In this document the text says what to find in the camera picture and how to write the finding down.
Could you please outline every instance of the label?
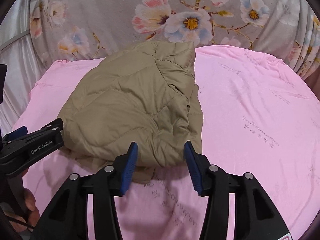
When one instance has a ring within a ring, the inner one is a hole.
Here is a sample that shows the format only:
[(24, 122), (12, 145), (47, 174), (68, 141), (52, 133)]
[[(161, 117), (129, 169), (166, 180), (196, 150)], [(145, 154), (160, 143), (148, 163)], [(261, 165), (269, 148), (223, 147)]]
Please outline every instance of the label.
[(52, 144), (52, 140), (49, 140), (45, 144), (42, 144), (42, 145), (38, 146), (36, 149), (31, 150), (31, 154), (35, 154), (36, 152), (42, 150), (43, 148), (49, 146), (50, 144)]
[(292, 237), (290, 234), (286, 234), (285, 236), (279, 238), (278, 240), (292, 240)]

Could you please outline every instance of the pink fabric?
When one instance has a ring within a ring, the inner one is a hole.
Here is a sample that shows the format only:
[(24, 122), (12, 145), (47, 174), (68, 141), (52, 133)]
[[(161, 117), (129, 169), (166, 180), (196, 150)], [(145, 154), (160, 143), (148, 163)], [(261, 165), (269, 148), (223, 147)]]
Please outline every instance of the pink fabric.
[[(101, 60), (54, 62), (14, 128), (25, 125), (33, 132), (54, 120), (77, 83)], [(203, 154), (228, 173), (252, 172), (293, 239), (299, 239), (320, 209), (319, 101), (290, 67), (268, 54), (224, 45), (197, 48), (195, 71), (204, 113)], [(40, 212), (73, 172), (89, 174), (60, 151), (29, 169), (24, 184)], [(228, 240), (233, 239), (232, 200)], [(198, 239), (206, 204), (185, 167), (158, 169), (149, 185), (132, 184), (126, 196), (116, 198), (124, 240)]]

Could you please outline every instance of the floral curtain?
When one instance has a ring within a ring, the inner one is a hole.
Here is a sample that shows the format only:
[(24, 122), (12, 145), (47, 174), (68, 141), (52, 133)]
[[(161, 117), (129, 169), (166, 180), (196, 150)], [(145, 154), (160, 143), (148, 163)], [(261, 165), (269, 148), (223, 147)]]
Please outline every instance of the floral curtain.
[(282, 59), (306, 79), (320, 65), (320, 22), (306, 0), (33, 0), (45, 67), (110, 55), (144, 40), (226, 44)]

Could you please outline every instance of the white satin curtain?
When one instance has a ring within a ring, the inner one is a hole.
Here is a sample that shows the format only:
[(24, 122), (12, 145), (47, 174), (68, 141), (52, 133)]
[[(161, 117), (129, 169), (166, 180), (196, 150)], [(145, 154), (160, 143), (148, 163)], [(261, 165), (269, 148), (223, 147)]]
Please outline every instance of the white satin curtain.
[(0, 105), (1, 135), (11, 132), (25, 111), (29, 93), (45, 68), (38, 60), (29, 31), (32, 0), (16, 0), (0, 26), (0, 64), (8, 65)]

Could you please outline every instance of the quilted fabric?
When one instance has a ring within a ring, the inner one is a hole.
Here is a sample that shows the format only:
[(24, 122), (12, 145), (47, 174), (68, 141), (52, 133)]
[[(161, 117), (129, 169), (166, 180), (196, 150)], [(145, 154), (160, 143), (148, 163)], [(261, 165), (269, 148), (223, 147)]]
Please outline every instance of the quilted fabric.
[(202, 152), (203, 114), (192, 42), (147, 41), (106, 57), (79, 82), (59, 116), (65, 147), (97, 171), (138, 144), (133, 180), (148, 182), (157, 166), (183, 163), (191, 140)]

